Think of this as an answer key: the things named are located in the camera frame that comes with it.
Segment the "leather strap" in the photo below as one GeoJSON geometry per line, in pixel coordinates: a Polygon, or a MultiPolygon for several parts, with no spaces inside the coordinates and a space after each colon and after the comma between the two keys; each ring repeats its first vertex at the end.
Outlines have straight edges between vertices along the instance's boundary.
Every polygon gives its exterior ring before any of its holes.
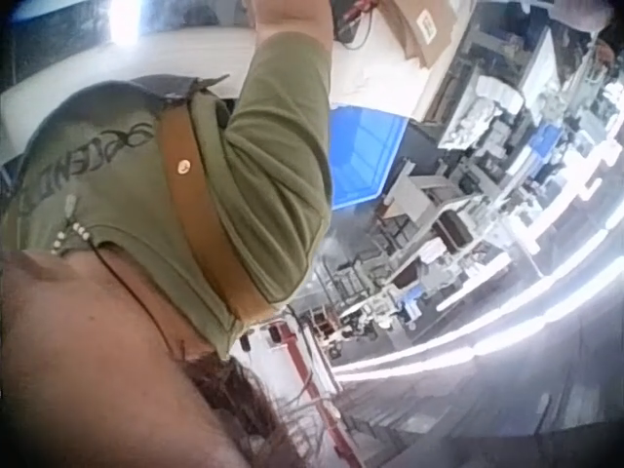
{"type": "Polygon", "coordinates": [[[158,138],[175,212],[204,278],[244,324],[268,318],[275,309],[255,286],[220,222],[186,105],[164,111],[158,138]]]}

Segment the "hair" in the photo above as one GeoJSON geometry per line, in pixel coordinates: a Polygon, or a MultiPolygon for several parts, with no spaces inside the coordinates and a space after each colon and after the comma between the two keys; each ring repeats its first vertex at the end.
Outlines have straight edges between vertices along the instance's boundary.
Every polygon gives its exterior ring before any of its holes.
{"type": "Polygon", "coordinates": [[[182,366],[253,468],[309,466],[311,447],[306,437],[297,437],[301,429],[278,415],[258,378],[237,359],[221,361],[212,353],[182,366]]]}

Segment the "blue bin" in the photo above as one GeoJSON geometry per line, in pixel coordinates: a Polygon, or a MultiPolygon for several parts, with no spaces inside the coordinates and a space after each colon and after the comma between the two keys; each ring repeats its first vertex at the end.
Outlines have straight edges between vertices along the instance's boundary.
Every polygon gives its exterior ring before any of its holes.
{"type": "Polygon", "coordinates": [[[378,110],[340,107],[331,112],[333,209],[377,198],[388,177],[408,119],[378,110]]]}

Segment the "person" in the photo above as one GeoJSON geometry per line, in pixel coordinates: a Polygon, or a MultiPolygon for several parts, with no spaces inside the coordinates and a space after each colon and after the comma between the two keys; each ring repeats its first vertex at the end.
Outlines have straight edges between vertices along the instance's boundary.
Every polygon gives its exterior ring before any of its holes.
{"type": "Polygon", "coordinates": [[[288,302],[329,225],[332,11],[251,6],[232,115],[214,80],[103,83],[14,164],[2,425],[28,466],[306,465],[229,350],[288,302]]]}

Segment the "cardboard box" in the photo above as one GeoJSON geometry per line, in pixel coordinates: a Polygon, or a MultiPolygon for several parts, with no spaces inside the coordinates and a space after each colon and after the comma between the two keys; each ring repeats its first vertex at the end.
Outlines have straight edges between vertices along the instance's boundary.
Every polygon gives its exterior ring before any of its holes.
{"type": "Polygon", "coordinates": [[[450,45],[457,16],[449,0],[380,0],[378,8],[406,59],[431,68],[450,45]]]}

